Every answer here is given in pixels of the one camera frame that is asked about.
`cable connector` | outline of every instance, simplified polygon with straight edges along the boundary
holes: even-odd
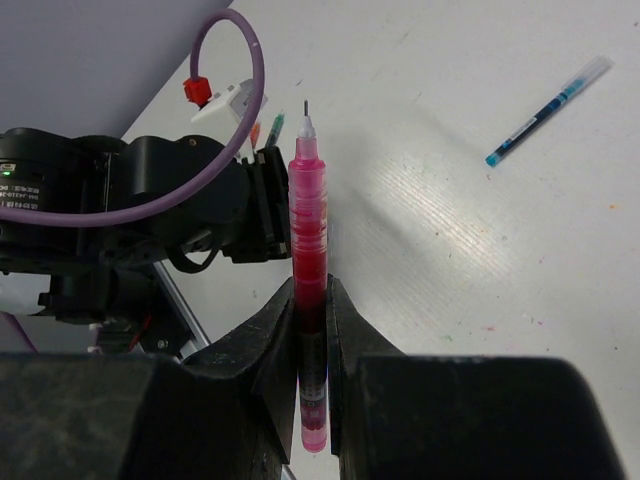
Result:
[[[184,93],[187,100],[195,103],[200,108],[204,107],[211,98],[211,87],[207,77],[198,77],[196,80],[189,77],[184,83]]]

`table surface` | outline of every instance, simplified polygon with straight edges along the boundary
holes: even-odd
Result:
[[[233,6],[264,49],[263,128],[286,112],[285,158],[309,99],[328,169],[330,271],[365,318],[410,353],[566,358],[640,477],[637,2]],[[598,54],[616,66],[489,168],[484,157]],[[218,90],[250,76],[230,24],[214,28],[201,58]],[[185,78],[186,62],[125,140],[190,133]],[[173,278],[214,341],[290,272],[290,262],[218,258]],[[292,469],[338,478],[335,458],[299,441]]]

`blue pen tip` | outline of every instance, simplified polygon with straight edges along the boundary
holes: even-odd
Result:
[[[500,155],[498,155],[497,153],[492,153],[485,159],[485,161],[490,167],[495,167],[498,163],[500,163]]]

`pen cap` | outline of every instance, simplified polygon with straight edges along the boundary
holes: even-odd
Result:
[[[568,98],[580,93],[600,75],[613,66],[613,61],[609,57],[599,55],[591,60],[582,70],[580,70],[571,80],[562,87],[563,93]]]

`pink pen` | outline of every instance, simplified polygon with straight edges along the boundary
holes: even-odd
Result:
[[[327,188],[316,131],[304,102],[304,119],[289,163],[289,218],[293,253],[295,322],[302,444],[319,452],[327,444]]]

